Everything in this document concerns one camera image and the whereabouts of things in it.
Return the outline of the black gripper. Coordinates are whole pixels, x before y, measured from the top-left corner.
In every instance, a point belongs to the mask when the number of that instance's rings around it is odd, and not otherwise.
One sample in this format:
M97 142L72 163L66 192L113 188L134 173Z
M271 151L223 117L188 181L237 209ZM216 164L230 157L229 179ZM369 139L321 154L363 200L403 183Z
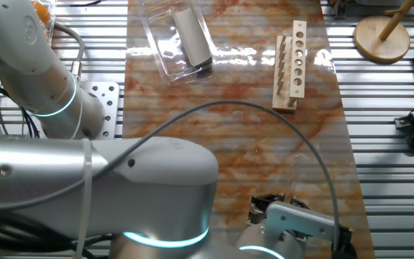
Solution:
M253 196L252 204L248 213L248 224L259 224L266 220L266 212L261 209L267 209L268 206L275 201L284 201L285 195L267 194L264 196ZM290 199L290 204L304 209L309 209L308 205L295 197Z

